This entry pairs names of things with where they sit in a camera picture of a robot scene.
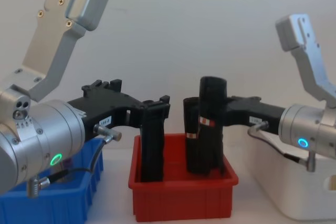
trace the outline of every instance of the red plastic bin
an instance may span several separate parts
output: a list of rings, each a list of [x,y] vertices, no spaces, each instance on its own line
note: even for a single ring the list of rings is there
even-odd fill
[[[209,176],[186,170],[185,135],[168,134],[164,147],[164,181],[140,182],[141,143],[135,137],[129,188],[133,190],[133,214],[138,222],[228,218],[232,211],[233,186],[238,177],[224,158],[226,173]]]

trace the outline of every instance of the green led ring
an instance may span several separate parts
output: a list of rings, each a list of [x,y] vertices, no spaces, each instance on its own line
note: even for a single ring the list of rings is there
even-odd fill
[[[55,157],[52,158],[51,162],[50,162],[50,165],[51,166],[54,166],[56,165],[58,162],[60,162],[62,159],[62,154],[59,153],[59,154],[56,154]]]

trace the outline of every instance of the black cable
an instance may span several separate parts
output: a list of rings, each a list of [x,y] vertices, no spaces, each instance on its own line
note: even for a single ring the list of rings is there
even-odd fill
[[[254,138],[254,139],[257,139],[257,140],[260,140],[260,141],[262,141],[262,142],[268,144],[270,147],[272,147],[277,153],[279,153],[279,154],[280,154],[281,156],[283,156],[284,158],[287,158],[287,159],[289,159],[289,160],[291,160],[291,161],[294,161],[295,163],[299,163],[299,162],[301,161],[301,158],[300,158],[300,157],[293,156],[293,155],[288,154],[288,153],[284,153],[284,152],[282,152],[277,146],[275,146],[273,143],[271,143],[270,141],[268,141],[268,140],[266,140],[266,139],[264,139],[264,138],[261,138],[261,137],[259,137],[259,136],[255,136],[255,135],[253,135],[253,134],[251,133],[251,129],[252,129],[252,127],[249,128],[248,131],[247,131],[247,134],[248,134],[250,137],[252,137],[252,138]]]
[[[72,169],[72,170],[69,170],[69,169],[61,170],[60,172],[57,172],[55,174],[47,176],[50,183],[53,184],[53,183],[57,182],[58,180],[66,177],[70,173],[88,172],[88,173],[93,174],[94,171],[95,171],[95,166],[96,166],[97,160],[98,160],[98,158],[99,158],[99,156],[102,152],[102,149],[105,145],[106,145],[106,141],[103,140],[103,142],[99,145],[98,149],[94,153],[94,156],[93,156],[92,161],[91,161],[90,169],[88,169],[88,168],[75,168],[75,169]]]

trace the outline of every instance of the white table surface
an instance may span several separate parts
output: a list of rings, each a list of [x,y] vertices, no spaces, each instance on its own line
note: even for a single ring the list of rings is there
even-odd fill
[[[228,219],[165,221],[168,224],[294,224],[299,223],[283,216],[246,170],[239,147],[225,148],[225,155],[239,177],[234,187],[233,212]],[[104,150],[104,172],[98,185],[87,224],[137,223],[133,216],[132,191],[128,188],[132,149]]]

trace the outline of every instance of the cable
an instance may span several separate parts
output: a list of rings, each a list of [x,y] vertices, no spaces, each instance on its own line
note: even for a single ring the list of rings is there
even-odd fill
[[[303,160],[300,157],[293,156],[291,154],[282,152],[277,146],[275,146],[270,141],[268,141],[268,140],[266,140],[262,137],[253,135],[252,130],[255,130],[256,132],[259,131],[259,130],[266,130],[266,129],[268,129],[268,126],[269,126],[268,122],[262,122],[260,124],[254,125],[247,130],[247,134],[254,139],[260,140],[260,141],[268,144],[270,147],[272,147],[277,153],[279,153],[284,158],[287,158],[287,159],[289,159],[291,161],[294,161],[295,163],[299,163],[299,164],[302,164],[302,162],[306,162],[305,160]]]
[[[60,172],[57,172],[57,173],[54,173],[52,175],[47,176],[47,178],[50,181],[50,184],[53,184],[53,183],[57,182],[58,180],[68,176],[70,173],[88,172],[88,173],[93,174],[94,171],[95,171],[95,166],[96,166],[96,163],[98,161],[98,158],[99,158],[99,156],[102,152],[102,149],[105,145],[106,145],[106,141],[103,140],[101,142],[101,144],[99,145],[98,149],[96,150],[96,152],[94,153],[94,156],[93,156],[92,161],[91,161],[90,169],[88,169],[88,168],[75,168],[75,169],[71,169],[71,170],[69,170],[69,169],[61,170]]]

